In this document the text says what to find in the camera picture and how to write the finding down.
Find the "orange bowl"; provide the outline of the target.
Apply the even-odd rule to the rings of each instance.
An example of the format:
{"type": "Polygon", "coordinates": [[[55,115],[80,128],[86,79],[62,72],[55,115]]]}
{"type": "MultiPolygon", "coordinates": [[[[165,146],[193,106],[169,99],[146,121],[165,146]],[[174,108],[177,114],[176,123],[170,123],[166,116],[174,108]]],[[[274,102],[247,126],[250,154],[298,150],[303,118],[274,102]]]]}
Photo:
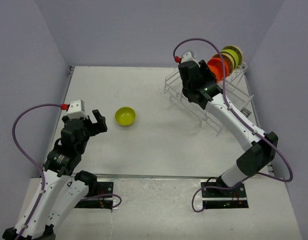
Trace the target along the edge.
{"type": "Polygon", "coordinates": [[[223,66],[221,62],[209,62],[207,63],[208,68],[213,73],[216,79],[216,83],[219,83],[223,80],[223,66]]]}
{"type": "Polygon", "coordinates": [[[224,60],[224,65],[225,65],[225,74],[223,74],[223,62],[220,57],[213,57],[208,61],[208,65],[211,65],[215,67],[219,73],[219,78],[222,79],[223,77],[227,77],[229,74],[229,65],[228,63],[224,60]]]}

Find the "lime green bowl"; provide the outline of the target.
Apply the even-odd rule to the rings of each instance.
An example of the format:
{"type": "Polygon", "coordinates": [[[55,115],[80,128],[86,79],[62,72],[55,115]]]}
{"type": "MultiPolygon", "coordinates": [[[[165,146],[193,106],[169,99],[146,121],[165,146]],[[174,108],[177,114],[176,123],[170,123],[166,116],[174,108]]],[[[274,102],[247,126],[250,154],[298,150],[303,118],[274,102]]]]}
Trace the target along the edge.
{"type": "Polygon", "coordinates": [[[116,111],[114,118],[121,127],[129,127],[135,122],[136,112],[133,108],[124,106],[116,111]]]}

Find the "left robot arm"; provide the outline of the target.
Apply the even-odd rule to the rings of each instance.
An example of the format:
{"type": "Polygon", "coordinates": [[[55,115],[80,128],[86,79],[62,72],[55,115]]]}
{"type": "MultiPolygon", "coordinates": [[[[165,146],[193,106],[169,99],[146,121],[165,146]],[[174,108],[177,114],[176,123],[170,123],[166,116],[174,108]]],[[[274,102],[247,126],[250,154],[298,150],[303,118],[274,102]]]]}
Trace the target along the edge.
{"type": "Polygon", "coordinates": [[[47,155],[34,197],[18,223],[4,231],[4,240],[53,240],[71,210],[81,200],[95,196],[97,177],[84,170],[75,175],[67,192],[59,195],[80,163],[89,139],[107,132],[106,118],[96,109],[92,114],[95,122],[82,110],[62,118],[61,136],[47,155]]]}

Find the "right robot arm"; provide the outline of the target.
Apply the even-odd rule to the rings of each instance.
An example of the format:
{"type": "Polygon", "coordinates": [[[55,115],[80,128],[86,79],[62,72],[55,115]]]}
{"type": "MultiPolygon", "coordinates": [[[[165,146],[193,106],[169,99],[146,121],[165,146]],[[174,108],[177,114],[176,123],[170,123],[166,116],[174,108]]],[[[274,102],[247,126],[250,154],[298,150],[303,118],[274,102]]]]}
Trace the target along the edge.
{"type": "Polygon", "coordinates": [[[244,150],[236,163],[217,178],[217,192],[227,197],[234,191],[237,183],[256,175],[274,159],[278,136],[253,125],[227,101],[224,91],[217,85],[204,60],[180,63],[178,70],[183,95],[189,102],[198,104],[219,120],[244,150]]]}

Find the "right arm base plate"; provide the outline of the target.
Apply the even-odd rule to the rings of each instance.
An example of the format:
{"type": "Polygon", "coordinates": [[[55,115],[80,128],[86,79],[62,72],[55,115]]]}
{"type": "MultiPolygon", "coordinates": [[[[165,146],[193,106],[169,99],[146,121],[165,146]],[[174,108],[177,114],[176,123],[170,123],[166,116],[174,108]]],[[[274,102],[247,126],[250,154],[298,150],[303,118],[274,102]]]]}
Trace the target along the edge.
{"type": "Polygon", "coordinates": [[[203,208],[209,209],[247,209],[249,207],[245,185],[241,183],[232,190],[203,189],[203,208]]]}

